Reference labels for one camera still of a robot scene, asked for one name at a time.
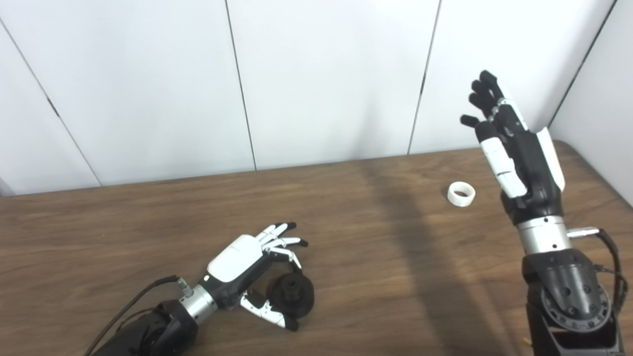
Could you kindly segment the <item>white and black left hand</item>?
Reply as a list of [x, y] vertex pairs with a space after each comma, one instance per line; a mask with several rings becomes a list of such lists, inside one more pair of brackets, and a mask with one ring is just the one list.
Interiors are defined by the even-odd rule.
[[294, 272], [303, 268], [290, 246], [307, 247], [300, 237], [283, 237], [296, 228], [296, 223], [276, 223], [256, 236], [243, 234], [220, 252], [210, 263], [199, 286], [212, 298], [216, 309], [231, 310], [241, 306], [253, 315], [289, 331], [298, 331], [296, 318], [291, 317], [252, 285], [269, 270], [274, 262], [287, 263]]

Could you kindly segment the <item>white and black right hand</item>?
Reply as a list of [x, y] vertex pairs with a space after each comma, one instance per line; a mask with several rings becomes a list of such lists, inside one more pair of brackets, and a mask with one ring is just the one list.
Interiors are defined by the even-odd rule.
[[462, 115], [473, 128], [493, 175], [500, 200], [513, 225], [562, 217], [565, 178], [547, 129], [531, 131], [500, 80], [484, 70], [473, 81], [468, 99], [484, 115]]

